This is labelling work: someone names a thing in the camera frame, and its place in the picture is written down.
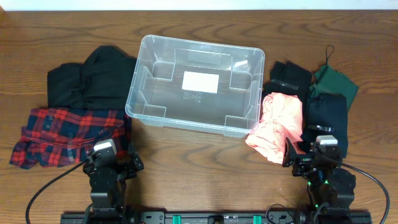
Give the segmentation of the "salmon pink garment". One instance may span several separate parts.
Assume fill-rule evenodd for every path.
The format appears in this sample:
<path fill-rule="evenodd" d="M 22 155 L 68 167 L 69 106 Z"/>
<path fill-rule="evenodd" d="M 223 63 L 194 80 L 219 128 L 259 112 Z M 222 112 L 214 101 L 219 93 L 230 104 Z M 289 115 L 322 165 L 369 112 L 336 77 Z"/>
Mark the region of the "salmon pink garment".
<path fill-rule="evenodd" d="M 268 161 L 281 164 L 284 160 L 285 139 L 300 142 L 302 135 L 302 102 L 296 95 L 270 93 L 262 101 L 259 124 L 245 142 Z"/>

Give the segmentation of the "dark navy garment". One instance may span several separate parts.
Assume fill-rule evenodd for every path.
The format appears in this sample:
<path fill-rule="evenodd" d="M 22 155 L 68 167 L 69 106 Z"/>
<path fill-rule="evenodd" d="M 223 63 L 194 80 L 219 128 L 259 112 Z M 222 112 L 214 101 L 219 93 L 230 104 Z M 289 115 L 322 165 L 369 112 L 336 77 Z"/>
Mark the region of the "dark navy garment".
<path fill-rule="evenodd" d="M 338 141 L 342 157 L 348 152 L 348 109 L 346 98 L 342 95 L 321 93 L 318 96 L 308 96 L 304 111 L 305 127 L 298 143 L 303 152 L 309 152 L 310 143 L 317 136 L 332 135 Z"/>

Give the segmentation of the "red navy plaid shirt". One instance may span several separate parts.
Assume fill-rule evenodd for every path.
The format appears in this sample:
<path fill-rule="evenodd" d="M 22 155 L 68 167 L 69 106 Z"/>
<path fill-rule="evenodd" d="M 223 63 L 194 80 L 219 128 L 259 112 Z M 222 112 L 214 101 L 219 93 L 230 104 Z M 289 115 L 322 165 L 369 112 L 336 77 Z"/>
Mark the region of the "red navy plaid shirt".
<path fill-rule="evenodd" d="M 114 141 L 119 155 L 126 153 L 131 119 L 123 110 L 32 109 L 9 163 L 23 169 L 69 166 L 106 139 Z"/>

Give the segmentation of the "black garment with tape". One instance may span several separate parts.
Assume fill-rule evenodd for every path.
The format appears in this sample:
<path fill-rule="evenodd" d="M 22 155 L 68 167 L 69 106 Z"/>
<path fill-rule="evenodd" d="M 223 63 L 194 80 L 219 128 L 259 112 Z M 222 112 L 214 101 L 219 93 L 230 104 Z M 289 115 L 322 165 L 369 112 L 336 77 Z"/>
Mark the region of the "black garment with tape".
<path fill-rule="evenodd" d="M 273 92 L 283 93 L 297 96 L 305 105 L 311 82 L 310 71 L 290 61 L 276 62 L 270 71 L 270 80 L 264 85 L 262 99 Z"/>

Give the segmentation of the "dark green drawstring bag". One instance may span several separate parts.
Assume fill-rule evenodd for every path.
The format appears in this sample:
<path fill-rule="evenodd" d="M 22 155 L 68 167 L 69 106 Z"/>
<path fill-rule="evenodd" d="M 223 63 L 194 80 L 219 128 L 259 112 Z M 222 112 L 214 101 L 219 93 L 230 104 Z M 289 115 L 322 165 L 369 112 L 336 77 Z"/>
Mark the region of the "dark green drawstring bag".
<path fill-rule="evenodd" d="M 326 46 L 325 64 L 313 74 L 314 82 L 310 86 L 310 95 L 318 96 L 324 93 L 331 95 L 341 95 L 345 97 L 347 111 L 349 111 L 357 95 L 359 86 L 344 73 L 334 70 L 329 65 L 329 59 L 334 51 L 335 47 L 333 44 Z"/>

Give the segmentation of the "black hooded sweatshirt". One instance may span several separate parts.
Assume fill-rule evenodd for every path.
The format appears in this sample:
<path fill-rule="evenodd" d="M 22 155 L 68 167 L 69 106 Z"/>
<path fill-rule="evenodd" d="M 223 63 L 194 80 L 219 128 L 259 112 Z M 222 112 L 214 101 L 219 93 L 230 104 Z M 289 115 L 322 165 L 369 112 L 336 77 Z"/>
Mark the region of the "black hooded sweatshirt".
<path fill-rule="evenodd" d="M 48 72 L 50 108 L 123 110 L 137 59 L 113 45 L 102 45 L 83 63 L 64 63 Z"/>

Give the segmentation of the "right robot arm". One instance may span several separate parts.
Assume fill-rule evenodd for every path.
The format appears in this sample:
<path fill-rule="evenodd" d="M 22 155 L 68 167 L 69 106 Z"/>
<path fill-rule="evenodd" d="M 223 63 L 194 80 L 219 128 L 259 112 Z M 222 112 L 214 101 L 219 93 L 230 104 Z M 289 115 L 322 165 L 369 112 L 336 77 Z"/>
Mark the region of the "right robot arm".
<path fill-rule="evenodd" d="M 354 201 L 356 177 L 341 167 L 341 151 L 333 136 L 319 136 L 310 144 L 308 153 L 285 139 L 283 167 L 292 167 L 294 177 L 307 181 L 312 211 L 308 219 L 314 223 L 349 219 L 349 206 Z"/>

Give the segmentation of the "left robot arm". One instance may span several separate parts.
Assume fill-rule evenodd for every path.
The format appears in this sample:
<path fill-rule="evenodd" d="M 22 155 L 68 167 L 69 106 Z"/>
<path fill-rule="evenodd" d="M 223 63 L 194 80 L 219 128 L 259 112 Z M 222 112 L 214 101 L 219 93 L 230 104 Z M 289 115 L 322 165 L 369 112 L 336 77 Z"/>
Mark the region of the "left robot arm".
<path fill-rule="evenodd" d="M 83 172 L 90 178 L 91 208 L 88 222 L 128 222 L 125 208 L 126 181 L 136 177 L 144 164 L 133 143 L 118 154 L 112 139 L 97 142 L 89 152 Z"/>

